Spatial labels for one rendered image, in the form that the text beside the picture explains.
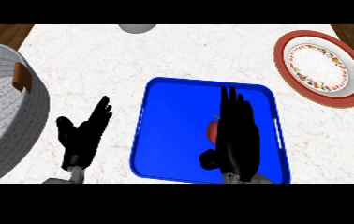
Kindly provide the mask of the red rimmed floral plate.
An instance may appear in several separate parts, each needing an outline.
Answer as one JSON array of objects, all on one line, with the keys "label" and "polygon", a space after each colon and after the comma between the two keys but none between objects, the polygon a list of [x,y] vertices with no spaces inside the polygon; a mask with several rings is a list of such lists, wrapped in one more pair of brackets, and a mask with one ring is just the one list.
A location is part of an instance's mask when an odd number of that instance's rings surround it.
[{"label": "red rimmed floral plate", "polygon": [[295,91],[320,105],[354,108],[354,50],[328,35],[298,30],[274,46],[278,74]]}]

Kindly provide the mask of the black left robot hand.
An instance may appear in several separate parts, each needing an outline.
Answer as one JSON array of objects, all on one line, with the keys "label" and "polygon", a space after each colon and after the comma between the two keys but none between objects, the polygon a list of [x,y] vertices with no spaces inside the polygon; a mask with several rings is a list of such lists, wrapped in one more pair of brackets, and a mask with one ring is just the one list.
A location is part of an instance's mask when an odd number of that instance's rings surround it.
[{"label": "black left robot hand", "polygon": [[73,126],[72,121],[64,116],[56,118],[57,140],[64,148],[62,161],[64,171],[75,166],[85,169],[91,165],[100,137],[112,117],[110,109],[109,98],[103,97],[90,118],[78,127]]}]

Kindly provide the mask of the grey round object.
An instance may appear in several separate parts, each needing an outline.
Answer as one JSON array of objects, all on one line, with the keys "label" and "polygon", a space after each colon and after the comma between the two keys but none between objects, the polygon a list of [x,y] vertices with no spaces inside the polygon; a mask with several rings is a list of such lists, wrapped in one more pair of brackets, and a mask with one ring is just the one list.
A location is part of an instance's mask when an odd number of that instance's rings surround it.
[{"label": "grey round object", "polygon": [[154,24],[121,24],[119,28],[129,34],[141,34],[154,27]]}]

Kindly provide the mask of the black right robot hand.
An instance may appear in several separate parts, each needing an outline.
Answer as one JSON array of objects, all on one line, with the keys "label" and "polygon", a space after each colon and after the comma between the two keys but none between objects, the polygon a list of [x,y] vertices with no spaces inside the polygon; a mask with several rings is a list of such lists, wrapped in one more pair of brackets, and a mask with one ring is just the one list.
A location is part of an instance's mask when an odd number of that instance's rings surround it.
[{"label": "black right robot hand", "polygon": [[219,121],[215,148],[199,156],[205,170],[234,173],[250,179],[259,165],[259,134],[250,103],[234,87],[221,87]]}]

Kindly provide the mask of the grey woven basket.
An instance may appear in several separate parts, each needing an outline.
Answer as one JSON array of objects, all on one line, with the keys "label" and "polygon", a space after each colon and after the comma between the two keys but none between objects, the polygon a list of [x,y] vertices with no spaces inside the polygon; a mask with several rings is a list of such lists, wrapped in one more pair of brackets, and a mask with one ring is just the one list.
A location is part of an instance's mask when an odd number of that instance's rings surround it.
[{"label": "grey woven basket", "polygon": [[[11,86],[13,64],[32,74],[32,91]],[[0,178],[11,171],[38,140],[50,110],[50,96],[42,81],[20,53],[0,44]]]}]

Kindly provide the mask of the blue plastic tray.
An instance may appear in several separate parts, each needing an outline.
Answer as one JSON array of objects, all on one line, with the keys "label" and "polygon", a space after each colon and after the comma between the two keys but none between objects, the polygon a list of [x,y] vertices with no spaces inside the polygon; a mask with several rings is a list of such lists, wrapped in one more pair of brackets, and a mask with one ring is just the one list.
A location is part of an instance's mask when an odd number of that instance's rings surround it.
[{"label": "blue plastic tray", "polygon": [[208,125],[219,115],[221,88],[233,87],[253,108],[259,130],[256,173],[272,183],[290,182],[286,148],[271,90],[258,84],[157,77],[144,88],[129,168],[143,178],[219,184],[221,172],[206,171],[199,155],[212,148]]}]

